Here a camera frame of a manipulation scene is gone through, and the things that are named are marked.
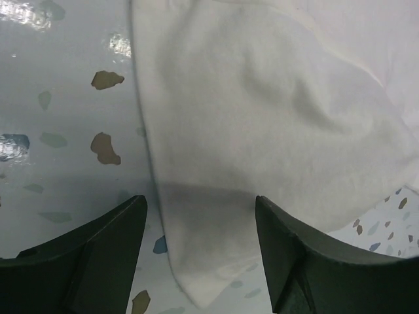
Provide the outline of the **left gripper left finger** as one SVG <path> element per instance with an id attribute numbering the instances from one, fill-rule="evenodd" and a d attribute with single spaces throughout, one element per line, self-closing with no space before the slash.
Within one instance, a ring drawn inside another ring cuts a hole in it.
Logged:
<path id="1" fill-rule="evenodd" d="M 2 313 L 125 313 L 147 218 L 134 196 L 16 258 L 1 259 Z"/>

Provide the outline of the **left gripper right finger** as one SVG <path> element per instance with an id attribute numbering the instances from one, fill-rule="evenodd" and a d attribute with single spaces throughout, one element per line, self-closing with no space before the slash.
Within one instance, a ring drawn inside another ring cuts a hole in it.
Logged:
<path id="1" fill-rule="evenodd" d="M 339 241 L 264 196 L 255 220 L 273 313 L 417 313 L 418 258 Z"/>

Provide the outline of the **white t shirt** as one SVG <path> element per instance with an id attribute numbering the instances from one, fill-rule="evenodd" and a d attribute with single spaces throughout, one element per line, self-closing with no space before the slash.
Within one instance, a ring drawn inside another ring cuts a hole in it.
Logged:
<path id="1" fill-rule="evenodd" d="M 418 189 L 417 1 L 133 1 L 170 266 L 199 308 L 260 257 L 264 195 L 322 232 Z"/>

